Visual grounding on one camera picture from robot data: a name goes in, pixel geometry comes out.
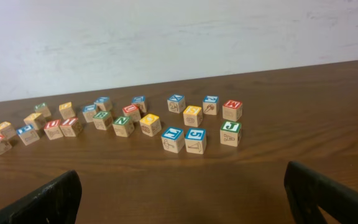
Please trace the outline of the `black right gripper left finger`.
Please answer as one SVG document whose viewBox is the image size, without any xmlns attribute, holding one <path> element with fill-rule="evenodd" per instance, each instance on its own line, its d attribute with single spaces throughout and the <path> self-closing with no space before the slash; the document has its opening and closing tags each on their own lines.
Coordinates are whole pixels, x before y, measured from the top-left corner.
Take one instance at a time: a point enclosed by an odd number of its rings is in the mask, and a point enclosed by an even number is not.
<svg viewBox="0 0 358 224">
<path fill-rule="evenodd" d="M 74 223 L 81 195 L 79 175 L 69 170 L 0 209 L 0 223 Z"/>
</svg>

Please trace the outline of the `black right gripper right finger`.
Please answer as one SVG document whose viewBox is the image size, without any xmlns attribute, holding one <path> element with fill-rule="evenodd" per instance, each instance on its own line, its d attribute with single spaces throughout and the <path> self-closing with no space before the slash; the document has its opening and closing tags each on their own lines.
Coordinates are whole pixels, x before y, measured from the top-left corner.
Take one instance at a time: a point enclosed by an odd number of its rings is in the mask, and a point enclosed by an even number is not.
<svg viewBox="0 0 358 224">
<path fill-rule="evenodd" d="M 284 187 L 296 223 L 326 223 L 320 210 L 340 223 L 358 223 L 358 192 L 303 164 L 288 163 Z"/>
</svg>

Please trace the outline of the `green N block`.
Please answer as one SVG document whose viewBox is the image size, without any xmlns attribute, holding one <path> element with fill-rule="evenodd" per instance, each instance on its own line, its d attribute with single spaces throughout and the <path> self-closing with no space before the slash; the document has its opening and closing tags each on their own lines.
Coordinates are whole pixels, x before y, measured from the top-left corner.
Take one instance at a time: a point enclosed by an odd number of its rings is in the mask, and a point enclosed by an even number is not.
<svg viewBox="0 0 358 224">
<path fill-rule="evenodd" d="M 128 116 L 120 116 L 112 124 L 114 132 L 120 137 L 129 137 L 134 131 L 134 123 Z"/>
</svg>

